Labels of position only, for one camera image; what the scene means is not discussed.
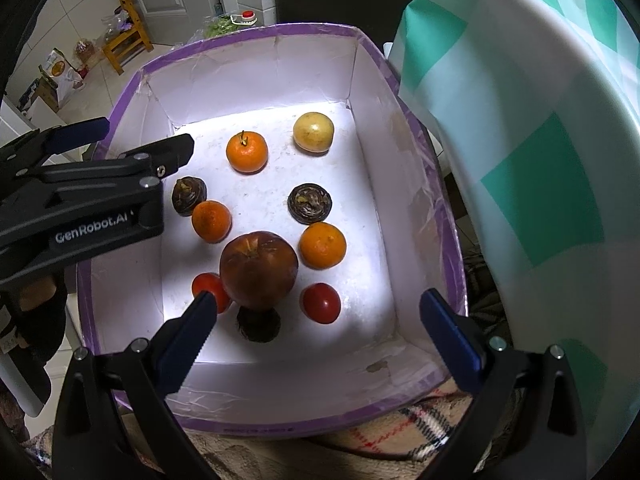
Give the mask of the person's left hand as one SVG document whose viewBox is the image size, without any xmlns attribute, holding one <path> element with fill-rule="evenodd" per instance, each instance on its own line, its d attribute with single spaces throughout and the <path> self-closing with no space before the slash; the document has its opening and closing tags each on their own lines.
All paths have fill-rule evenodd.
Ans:
<svg viewBox="0 0 640 480">
<path fill-rule="evenodd" d="M 18 293 L 18 306 L 23 312 L 34 310 L 40 304 L 44 304 L 53 298 L 56 293 L 56 285 L 53 278 L 45 276 L 38 278 Z"/>
</svg>

